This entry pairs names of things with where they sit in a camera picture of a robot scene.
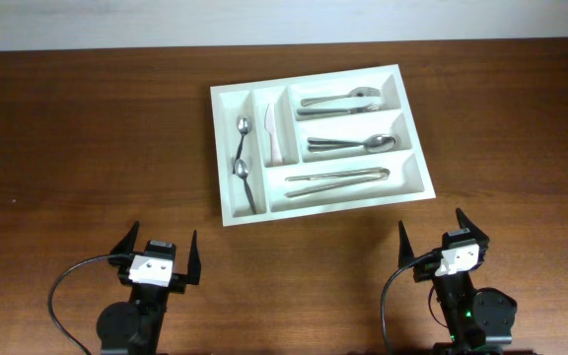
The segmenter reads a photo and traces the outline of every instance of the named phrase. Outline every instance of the spoon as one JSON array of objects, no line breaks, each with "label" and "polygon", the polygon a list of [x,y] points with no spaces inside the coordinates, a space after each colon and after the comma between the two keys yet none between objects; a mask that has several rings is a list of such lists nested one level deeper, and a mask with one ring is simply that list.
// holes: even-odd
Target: spoon
[{"label": "spoon", "polygon": [[236,151],[236,161],[241,158],[241,153],[243,152],[243,142],[245,141],[245,136],[251,132],[253,125],[251,123],[251,118],[248,116],[238,117],[238,131],[241,132],[241,144],[238,145],[238,151]]},{"label": "spoon", "polygon": [[251,206],[251,211],[255,214],[255,203],[253,202],[253,194],[247,183],[247,177],[249,176],[249,168],[247,164],[242,159],[237,159],[234,164],[235,174],[238,178],[241,178],[245,183],[245,193],[247,194],[248,205]]},{"label": "spoon", "polygon": [[368,153],[383,153],[395,145],[395,138],[388,134],[375,134],[363,142],[344,141],[325,138],[309,138],[309,152],[325,152],[333,149],[363,146]]}]

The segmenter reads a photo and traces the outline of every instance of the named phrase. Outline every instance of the white tray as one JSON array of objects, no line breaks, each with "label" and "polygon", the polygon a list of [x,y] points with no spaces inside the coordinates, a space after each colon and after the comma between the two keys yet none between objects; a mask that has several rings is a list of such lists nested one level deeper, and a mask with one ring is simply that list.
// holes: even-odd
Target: white tray
[{"label": "white tray", "polygon": [[[381,89],[379,98],[350,98],[311,107],[358,107],[382,104],[382,110],[325,118],[299,117],[300,100],[346,94],[357,87]],[[223,225],[277,220],[324,212],[435,198],[397,65],[311,75],[211,88],[221,189]],[[264,116],[275,105],[275,121],[284,165],[273,167]],[[242,159],[248,164],[248,184],[257,213],[252,214],[243,181],[232,174],[241,140],[239,115],[251,117],[253,128],[245,137]],[[365,140],[389,133],[395,147],[368,154],[363,148],[310,153],[308,137]],[[306,196],[284,194],[338,180],[285,181],[287,177],[387,168],[386,180],[366,182]]]}]

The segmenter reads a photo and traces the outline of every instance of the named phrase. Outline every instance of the metal tongs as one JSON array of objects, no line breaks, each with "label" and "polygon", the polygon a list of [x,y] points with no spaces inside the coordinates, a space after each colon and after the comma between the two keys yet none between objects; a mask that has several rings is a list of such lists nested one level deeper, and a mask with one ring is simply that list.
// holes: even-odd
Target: metal tongs
[{"label": "metal tongs", "polygon": [[322,192],[326,190],[330,190],[333,188],[351,186],[358,183],[364,182],[371,182],[377,180],[384,180],[390,176],[390,170],[386,168],[370,168],[370,169],[361,169],[356,171],[349,171],[349,172],[341,172],[341,173],[327,173],[327,174],[315,174],[309,176],[300,176],[300,177],[286,177],[286,181],[311,181],[316,179],[328,179],[328,178],[353,178],[353,177],[362,177],[362,178],[355,178],[351,180],[346,180],[343,182],[335,182],[326,185],[310,187],[299,191],[287,192],[284,195],[286,197],[299,197],[304,196],[310,193],[315,192]]}]

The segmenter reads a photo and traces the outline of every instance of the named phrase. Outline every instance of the brown tabletop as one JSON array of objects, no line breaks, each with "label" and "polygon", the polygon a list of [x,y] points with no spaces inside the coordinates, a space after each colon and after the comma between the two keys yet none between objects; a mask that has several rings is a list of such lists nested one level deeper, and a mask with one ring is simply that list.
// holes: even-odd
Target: brown tabletop
[{"label": "brown tabletop", "polygon": [[[222,227],[210,86],[395,63],[436,199]],[[456,207],[491,238],[475,287],[519,303],[510,348],[568,353],[568,39],[0,53],[0,354],[80,353],[49,286],[135,220],[180,272],[200,236],[201,285],[171,295],[159,352],[382,352],[398,220],[422,253]],[[449,341],[430,287],[391,286],[397,347]],[[98,315],[128,295],[95,264],[55,310],[99,353]]]}]

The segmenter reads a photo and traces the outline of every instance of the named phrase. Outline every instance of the black cable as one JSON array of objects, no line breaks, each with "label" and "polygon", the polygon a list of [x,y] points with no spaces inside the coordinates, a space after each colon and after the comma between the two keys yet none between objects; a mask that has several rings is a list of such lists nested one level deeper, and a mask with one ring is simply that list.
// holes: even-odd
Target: black cable
[{"label": "black cable", "polygon": [[383,324],[383,340],[385,341],[385,348],[387,349],[387,353],[388,354],[392,354],[392,350],[391,350],[391,343],[390,343],[390,338],[387,334],[387,325],[385,323],[385,300],[387,298],[387,290],[390,288],[391,283],[393,282],[393,280],[398,277],[399,274],[401,274],[402,272],[404,272],[405,270],[410,269],[411,267],[417,265],[418,263],[420,263],[422,260],[429,258],[431,256],[433,256],[434,253],[432,252],[427,252],[422,256],[418,256],[415,259],[411,260],[408,264],[402,266],[402,268],[400,268],[398,271],[396,271],[389,280],[387,280],[387,283],[385,284],[385,288],[383,289],[383,294],[381,295],[381,321]]},{"label": "black cable", "polygon": [[429,312],[431,313],[431,317],[433,317],[433,319],[441,326],[443,326],[444,328],[448,328],[445,324],[442,324],[437,317],[435,317],[435,314],[433,314],[433,309],[431,308],[431,298],[433,297],[433,290],[435,289],[435,286],[431,286],[431,291],[429,292]]},{"label": "black cable", "polygon": [[130,254],[100,255],[100,256],[92,257],[92,258],[89,258],[87,260],[81,261],[81,262],[75,264],[74,266],[68,268],[65,272],[63,272],[60,276],[58,276],[56,281],[54,281],[54,284],[51,286],[51,289],[49,290],[49,296],[47,297],[47,310],[49,311],[49,316],[54,321],[54,324],[56,324],[56,327],[58,328],[58,330],[62,331],[63,334],[65,334],[65,336],[69,340],[71,340],[71,342],[76,344],[76,346],[78,346],[87,355],[91,355],[91,352],[89,351],[89,349],[87,349],[85,347],[85,345],[83,345],[80,341],[78,341],[78,339],[76,339],[72,334],[70,334],[69,331],[65,330],[65,328],[60,323],[60,321],[58,321],[58,318],[56,317],[56,314],[54,313],[54,307],[52,306],[52,299],[54,297],[54,291],[56,291],[56,287],[58,286],[60,281],[62,281],[65,278],[65,276],[69,275],[69,273],[71,273],[75,269],[79,268],[80,266],[88,264],[88,263],[96,262],[96,261],[108,260],[108,259],[112,259],[112,258],[121,258],[121,257],[127,258],[127,257],[131,257],[131,255]]}]

